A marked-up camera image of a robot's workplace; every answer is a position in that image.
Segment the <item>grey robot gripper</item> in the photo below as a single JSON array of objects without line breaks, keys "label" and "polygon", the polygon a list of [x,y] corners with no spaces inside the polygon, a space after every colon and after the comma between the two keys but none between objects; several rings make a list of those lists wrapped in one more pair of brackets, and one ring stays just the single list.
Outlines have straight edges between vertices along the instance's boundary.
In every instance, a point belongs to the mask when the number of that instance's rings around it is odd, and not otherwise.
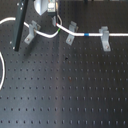
[{"label": "grey robot gripper", "polygon": [[[56,13],[56,0],[35,0],[34,8],[39,15],[43,15],[45,12],[48,12],[51,15]],[[52,24],[56,27],[58,17],[52,17]]]}]

